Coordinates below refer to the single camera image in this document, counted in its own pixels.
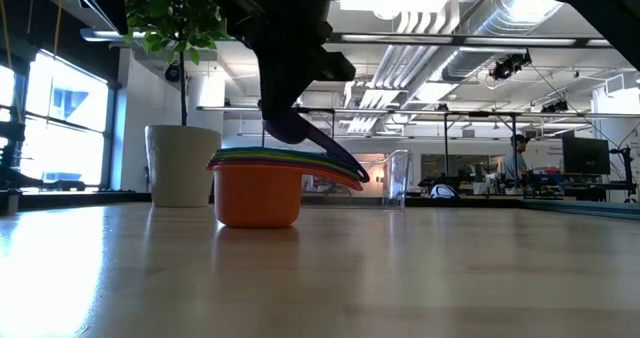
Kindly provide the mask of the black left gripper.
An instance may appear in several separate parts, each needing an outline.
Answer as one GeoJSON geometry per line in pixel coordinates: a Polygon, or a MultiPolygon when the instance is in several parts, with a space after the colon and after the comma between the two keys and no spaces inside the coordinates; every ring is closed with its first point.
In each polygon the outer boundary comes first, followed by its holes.
{"type": "MultiPolygon", "coordinates": [[[[211,0],[226,21],[226,33],[260,58],[287,54],[316,61],[319,81],[350,81],[355,67],[340,52],[324,44],[333,35],[328,22],[330,3],[337,0],[211,0]]],[[[289,110],[308,87],[313,69],[301,62],[260,61],[261,112],[274,120],[289,110]]]]}

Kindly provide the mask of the purple measuring cup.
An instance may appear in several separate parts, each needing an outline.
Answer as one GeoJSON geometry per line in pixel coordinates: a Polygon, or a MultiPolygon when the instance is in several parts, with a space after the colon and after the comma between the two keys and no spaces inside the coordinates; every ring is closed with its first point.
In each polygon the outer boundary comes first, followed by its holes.
{"type": "Polygon", "coordinates": [[[264,118],[264,127],[271,136],[283,143],[293,145],[311,140],[324,148],[329,155],[344,163],[356,174],[360,182],[370,181],[367,171],[345,148],[293,109],[286,110],[278,116],[264,118]]]}

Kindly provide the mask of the red measuring cup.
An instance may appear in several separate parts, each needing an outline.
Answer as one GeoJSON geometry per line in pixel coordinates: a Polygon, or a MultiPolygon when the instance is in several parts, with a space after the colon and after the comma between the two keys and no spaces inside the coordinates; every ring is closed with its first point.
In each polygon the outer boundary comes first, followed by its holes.
{"type": "Polygon", "coordinates": [[[344,185],[356,191],[363,190],[363,184],[354,173],[342,168],[326,167],[316,163],[293,163],[284,161],[214,161],[208,167],[211,171],[220,172],[240,172],[250,176],[262,176],[271,174],[278,180],[286,174],[319,176],[344,185]]]}

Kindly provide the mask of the orange measuring cup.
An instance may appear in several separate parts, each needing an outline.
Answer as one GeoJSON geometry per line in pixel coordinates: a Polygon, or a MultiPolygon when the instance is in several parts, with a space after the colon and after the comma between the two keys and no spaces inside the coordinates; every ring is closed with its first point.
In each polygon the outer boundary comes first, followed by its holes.
{"type": "Polygon", "coordinates": [[[361,183],[332,170],[275,163],[223,163],[213,167],[216,219],[231,228],[275,229],[299,216],[302,177],[327,178],[356,191],[361,183]]]}

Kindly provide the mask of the clear plastic basket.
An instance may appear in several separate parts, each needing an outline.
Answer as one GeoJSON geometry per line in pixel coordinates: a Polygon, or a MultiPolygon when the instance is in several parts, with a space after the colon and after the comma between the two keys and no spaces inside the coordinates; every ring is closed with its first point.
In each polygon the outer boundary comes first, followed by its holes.
{"type": "Polygon", "coordinates": [[[328,178],[305,175],[302,178],[302,204],[404,208],[410,180],[411,153],[408,150],[396,150],[388,154],[355,154],[354,157],[370,177],[368,183],[361,184],[361,191],[328,178]]]}

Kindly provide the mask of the white plant pot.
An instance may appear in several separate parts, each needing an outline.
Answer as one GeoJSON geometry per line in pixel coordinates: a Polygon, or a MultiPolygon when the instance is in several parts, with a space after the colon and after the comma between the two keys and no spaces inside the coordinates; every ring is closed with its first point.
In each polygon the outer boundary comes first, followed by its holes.
{"type": "Polygon", "coordinates": [[[152,203],[164,208],[209,204],[213,172],[208,164],[221,147],[219,132],[192,126],[145,127],[152,203]]]}

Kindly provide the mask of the green leafy potted tree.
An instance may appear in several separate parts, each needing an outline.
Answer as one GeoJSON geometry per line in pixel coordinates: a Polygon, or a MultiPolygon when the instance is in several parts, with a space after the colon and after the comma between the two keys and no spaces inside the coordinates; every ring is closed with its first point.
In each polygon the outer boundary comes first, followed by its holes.
{"type": "Polygon", "coordinates": [[[178,73],[181,124],[188,123],[185,63],[200,63],[201,48],[215,49],[227,39],[226,19],[212,0],[124,0],[128,32],[143,35],[148,53],[166,52],[168,66],[178,73]]]}

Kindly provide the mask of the black ceiling spotlight cluster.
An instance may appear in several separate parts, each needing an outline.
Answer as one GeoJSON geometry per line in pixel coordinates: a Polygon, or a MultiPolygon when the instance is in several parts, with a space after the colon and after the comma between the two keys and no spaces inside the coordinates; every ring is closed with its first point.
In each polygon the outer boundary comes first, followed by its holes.
{"type": "Polygon", "coordinates": [[[540,112],[552,114],[552,113],[566,112],[568,110],[569,110],[568,102],[564,99],[559,99],[559,100],[545,103],[542,106],[540,112]]]}
{"type": "Polygon", "coordinates": [[[494,80],[507,80],[531,63],[532,59],[528,51],[510,54],[495,62],[495,66],[489,70],[489,76],[494,80]]]}

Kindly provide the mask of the person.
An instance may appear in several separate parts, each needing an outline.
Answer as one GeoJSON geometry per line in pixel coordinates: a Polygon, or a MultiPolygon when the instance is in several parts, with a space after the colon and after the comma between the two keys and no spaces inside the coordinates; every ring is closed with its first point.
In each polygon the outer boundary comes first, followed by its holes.
{"type": "Polygon", "coordinates": [[[505,156],[504,170],[505,178],[508,180],[519,180],[527,175],[527,164],[524,159],[529,139],[524,135],[516,134],[512,137],[511,150],[505,156]]]}

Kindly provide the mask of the small grey cup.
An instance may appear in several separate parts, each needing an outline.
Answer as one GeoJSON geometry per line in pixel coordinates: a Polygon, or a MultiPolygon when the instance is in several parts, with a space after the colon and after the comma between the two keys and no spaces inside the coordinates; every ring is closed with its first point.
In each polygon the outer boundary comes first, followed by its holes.
{"type": "Polygon", "coordinates": [[[0,217],[15,215],[21,196],[22,192],[18,189],[0,190],[0,217]]]}

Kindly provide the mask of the black monitor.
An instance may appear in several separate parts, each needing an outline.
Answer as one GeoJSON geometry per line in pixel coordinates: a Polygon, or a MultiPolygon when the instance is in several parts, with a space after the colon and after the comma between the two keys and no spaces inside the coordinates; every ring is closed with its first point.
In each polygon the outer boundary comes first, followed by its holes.
{"type": "Polygon", "coordinates": [[[606,140],[569,137],[562,139],[563,173],[609,175],[609,144],[606,140]]]}

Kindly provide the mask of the black equipment stand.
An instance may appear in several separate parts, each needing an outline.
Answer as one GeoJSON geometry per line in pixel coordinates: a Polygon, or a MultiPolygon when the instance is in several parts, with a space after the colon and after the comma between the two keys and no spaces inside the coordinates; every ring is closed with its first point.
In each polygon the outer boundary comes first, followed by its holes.
{"type": "Polygon", "coordinates": [[[631,167],[631,148],[629,146],[626,146],[624,148],[614,148],[611,149],[609,153],[611,155],[618,156],[622,160],[624,166],[624,180],[620,182],[620,185],[623,185],[624,190],[626,191],[626,198],[624,199],[624,202],[638,204],[638,200],[636,198],[637,184],[634,182],[631,167]]]}

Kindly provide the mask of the black ceiling light rail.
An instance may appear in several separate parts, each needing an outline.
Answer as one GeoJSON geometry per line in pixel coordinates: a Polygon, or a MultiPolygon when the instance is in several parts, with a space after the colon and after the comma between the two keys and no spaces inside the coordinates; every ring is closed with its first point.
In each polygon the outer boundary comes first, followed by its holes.
{"type": "MultiPolygon", "coordinates": [[[[146,33],[134,32],[132,36],[120,35],[114,31],[100,31],[91,28],[80,30],[81,37],[88,42],[133,43],[146,41],[146,33]]],[[[474,48],[542,48],[542,49],[613,49],[604,38],[593,37],[545,37],[527,35],[460,35],[460,34],[417,34],[417,33],[364,33],[331,32],[320,37],[294,34],[294,41],[311,38],[316,44],[365,44],[365,45],[405,45],[405,46],[451,46],[474,48]]]]}

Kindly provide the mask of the silver round air duct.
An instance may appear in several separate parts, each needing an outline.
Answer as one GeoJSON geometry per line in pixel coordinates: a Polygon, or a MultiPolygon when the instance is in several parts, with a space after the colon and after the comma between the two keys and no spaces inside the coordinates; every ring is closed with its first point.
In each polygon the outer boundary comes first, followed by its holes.
{"type": "MultiPolygon", "coordinates": [[[[562,6],[554,0],[483,0],[463,21],[457,32],[462,35],[528,35],[562,6]]],[[[476,73],[495,53],[457,50],[447,60],[442,78],[462,81],[476,73]]]]}

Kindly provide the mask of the black table edge rail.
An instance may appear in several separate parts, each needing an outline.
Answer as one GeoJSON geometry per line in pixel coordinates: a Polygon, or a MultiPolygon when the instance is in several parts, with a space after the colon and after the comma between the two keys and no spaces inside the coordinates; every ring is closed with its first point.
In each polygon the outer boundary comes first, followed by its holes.
{"type": "MultiPolygon", "coordinates": [[[[19,211],[61,209],[82,206],[100,206],[123,203],[150,203],[149,193],[135,192],[48,192],[43,194],[23,194],[18,199],[19,211]]],[[[301,204],[306,206],[388,206],[400,207],[396,203],[384,203],[382,198],[302,196],[301,204]]],[[[404,208],[523,208],[524,202],[517,197],[506,198],[458,198],[430,199],[409,197],[404,200],[404,208]]]]}

